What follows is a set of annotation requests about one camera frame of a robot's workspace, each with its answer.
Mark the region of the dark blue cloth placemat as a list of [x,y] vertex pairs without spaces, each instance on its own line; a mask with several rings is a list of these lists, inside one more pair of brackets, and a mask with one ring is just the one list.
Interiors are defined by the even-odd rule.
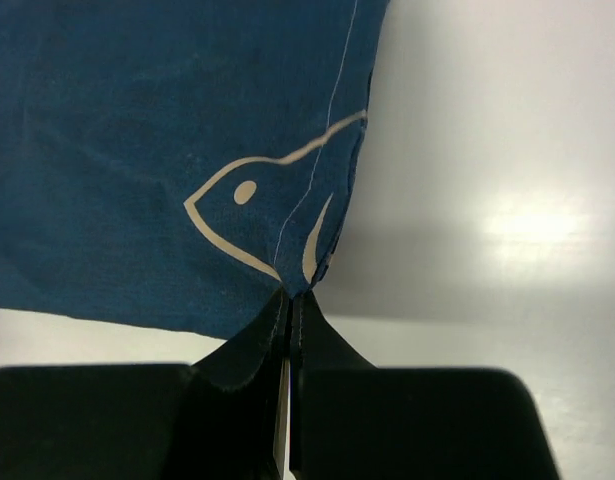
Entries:
[[325,274],[384,1],[0,1],[0,308],[229,338]]

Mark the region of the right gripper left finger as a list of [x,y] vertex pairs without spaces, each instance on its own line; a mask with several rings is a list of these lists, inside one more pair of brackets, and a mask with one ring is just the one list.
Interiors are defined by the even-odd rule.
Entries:
[[278,479],[287,294],[193,364],[0,368],[0,479]]

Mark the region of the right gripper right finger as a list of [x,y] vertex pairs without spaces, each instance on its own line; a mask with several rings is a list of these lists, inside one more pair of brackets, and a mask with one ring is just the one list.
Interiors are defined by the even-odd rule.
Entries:
[[482,367],[380,368],[293,300],[289,467],[298,479],[555,479],[534,400]]

